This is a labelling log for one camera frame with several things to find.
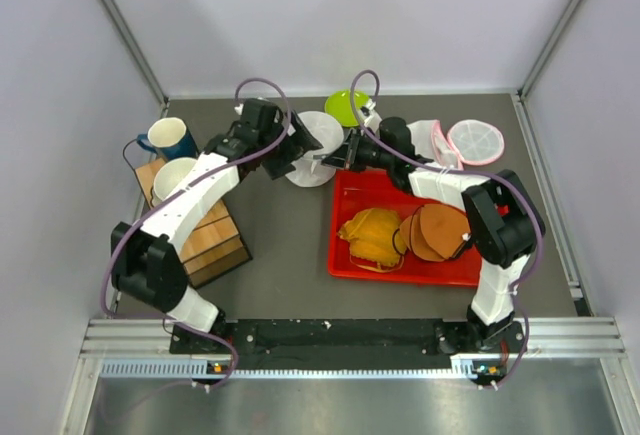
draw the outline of pink strainer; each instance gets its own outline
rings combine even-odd
[[[487,165],[504,152],[504,137],[493,125],[480,120],[462,120],[447,134],[449,145],[465,165]]]

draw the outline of metal base plate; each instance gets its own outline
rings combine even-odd
[[[426,320],[238,320],[229,323],[225,338],[240,355],[243,370],[419,370],[451,368],[436,336],[464,332],[465,322]],[[522,343],[520,324],[505,330],[508,350]],[[470,353],[472,347],[462,347]],[[172,354],[226,353],[207,339],[175,326]],[[500,348],[482,352],[500,355]]]

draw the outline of white wall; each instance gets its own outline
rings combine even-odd
[[[592,303],[640,374],[640,0],[586,0],[530,100]]]
[[[0,0],[0,19],[0,432],[47,434],[135,208],[120,149],[158,106],[97,0]]]
[[[519,88],[568,0],[116,0],[164,90],[290,94],[375,68],[386,92]]]

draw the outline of plastic container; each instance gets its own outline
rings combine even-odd
[[[442,133],[440,120],[419,120],[410,123],[411,143],[418,155],[435,160],[446,168],[462,170],[462,162]]]
[[[324,112],[302,112],[298,116],[311,135],[322,144],[322,148],[311,150],[293,162],[295,171],[285,176],[299,187],[318,187],[331,180],[336,173],[335,168],[325,167],[320,162],[342,144],[344,131],[335,118]]]
[[[357,127],[358,121],[351,110],[349,93],[349,90],[341,90],[331,95],[324,104],[324,111],[338,120],[343,127]],[[369,96],[356,90],[355,99],[356,107],[362,108],[369,101]]]
[[[502,132],[480,120],[462,120],[447,133],[449,145],[466,165],[487,165],[504,152]]]
[[[404,220],[426,203],[438,202],[401,192],[381,170],[367,170],[362,173],[339,171],[335,177],[333,197],[329,273],[334,277],[360,280],[477,287],[482,258],[475,247],[467,250],[457,260],[437,263],[425,262],[413,253],[407,252],[402,267],[389,273],[371,272],[355,266],[350,261],[349,243],[338,237],[338,230],[356,213],[365,208],[388,208],[397,211]]]

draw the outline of mug handle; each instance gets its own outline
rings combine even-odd
[[[141,149],[146,150],[147,152],[156,153],[156,149],[153,148],[153,146],[147,145],[147,143],[149,143],[149,137],[147,137],[146,133],[138,135],[136,137],[136,143]]]

